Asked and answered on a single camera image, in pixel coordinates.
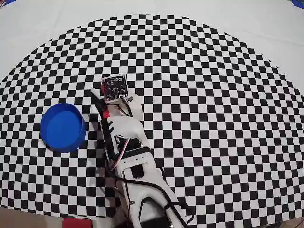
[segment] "black circuit board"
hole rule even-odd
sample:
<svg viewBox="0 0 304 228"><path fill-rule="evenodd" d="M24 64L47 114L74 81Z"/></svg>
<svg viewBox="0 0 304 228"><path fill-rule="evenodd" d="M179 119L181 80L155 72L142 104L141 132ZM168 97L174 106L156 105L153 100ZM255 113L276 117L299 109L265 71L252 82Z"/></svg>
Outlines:
<svg viewBox="0 0 304 228"><path fill-rule="evenodd" d="M120 99L121 96L128 96L126 75L104 78L103 86L106 101Z"/></svg>

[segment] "red object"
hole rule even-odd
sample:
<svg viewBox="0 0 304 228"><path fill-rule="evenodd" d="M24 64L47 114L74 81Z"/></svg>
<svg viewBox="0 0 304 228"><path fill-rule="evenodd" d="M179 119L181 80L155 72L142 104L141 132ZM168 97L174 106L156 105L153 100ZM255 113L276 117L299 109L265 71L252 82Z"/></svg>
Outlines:
<svg viewBox="0 0 304 228"><path fill-rule="evenodd" d="M104 87L104 84L101 84L101 92L103 92L103 93L105 94L105 87ZM103 118L103 119L106 119L106 118L109 118L109 117L110 117L109 110L103 111L103 116L102 116L102 118Z"/></svg>
<svg viewBox="0 0 304 228"><path fill-rule="evenodd" d="M85 218L64 218L62 228L92 228L92 221Z"/></svg>
<svg viewBox="0 0 304 228"><path fill-rule="evenodd" d="M106 118L108 118L108 117L110 117L109 110L103 111L103 119L106 119Z"/></svg>

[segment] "blue bowl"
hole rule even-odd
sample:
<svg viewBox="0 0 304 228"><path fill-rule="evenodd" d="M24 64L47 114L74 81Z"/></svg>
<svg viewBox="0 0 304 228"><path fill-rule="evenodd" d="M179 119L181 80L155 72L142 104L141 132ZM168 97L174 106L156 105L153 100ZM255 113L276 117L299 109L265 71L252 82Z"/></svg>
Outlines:
<svg viewBox="0 0 304 228"><path fill-rule="evenodd" d="M86 136L86 125L79 110L71 104L59 103L42 116L40 135L52 150L68 153L76 150Z"/></svg>

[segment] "white table surface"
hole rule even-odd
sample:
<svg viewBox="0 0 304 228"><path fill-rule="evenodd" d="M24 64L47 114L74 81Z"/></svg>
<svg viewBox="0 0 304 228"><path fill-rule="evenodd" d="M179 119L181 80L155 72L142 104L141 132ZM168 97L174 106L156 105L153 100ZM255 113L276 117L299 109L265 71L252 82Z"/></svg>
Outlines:
<svg viewBox="0 0 304 228"><path fill-rule="evenodd" d="M67 30L139 13L185 16L229 33L264 54L304 95L304 9L286 0L18 0L0 10L0 80Z"/></svg>

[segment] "checkerboard pattern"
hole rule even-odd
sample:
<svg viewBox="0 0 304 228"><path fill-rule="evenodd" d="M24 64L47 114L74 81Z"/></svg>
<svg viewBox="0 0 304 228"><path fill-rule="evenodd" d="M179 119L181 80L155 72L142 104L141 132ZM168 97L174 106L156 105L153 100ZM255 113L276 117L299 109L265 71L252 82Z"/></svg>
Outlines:
<svg viewBox="0 0 304 228"><path fill-rule="evenodd" d="M53 216L113 216L103 140L90 89L127 74L158 166L192 227L255 227L302 216L304 98L245 43L185 17L128 15L51 40L0 84L0 204ZM75 152L50 151L43 113L83 114Z"/></svg>

